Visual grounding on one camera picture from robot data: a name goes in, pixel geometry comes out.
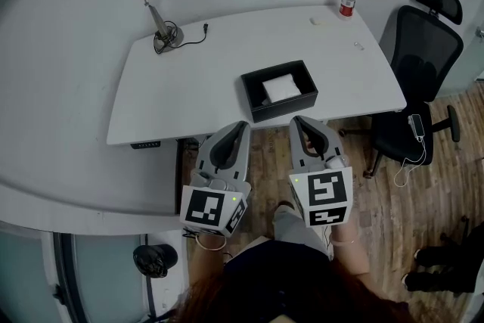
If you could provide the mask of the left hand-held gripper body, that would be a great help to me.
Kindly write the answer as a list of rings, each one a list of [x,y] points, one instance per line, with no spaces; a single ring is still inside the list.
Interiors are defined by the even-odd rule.
[[[229,169],[197,162],[182,189],[180,222],[198,234],[231,237],[248,209],[248,162]]]

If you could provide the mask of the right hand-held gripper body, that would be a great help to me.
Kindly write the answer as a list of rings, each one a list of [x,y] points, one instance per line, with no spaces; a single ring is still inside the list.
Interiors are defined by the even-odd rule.
[[[294,202],[308,228],[348,222],[353,206],[352,168],[342,156],[290,171]]]

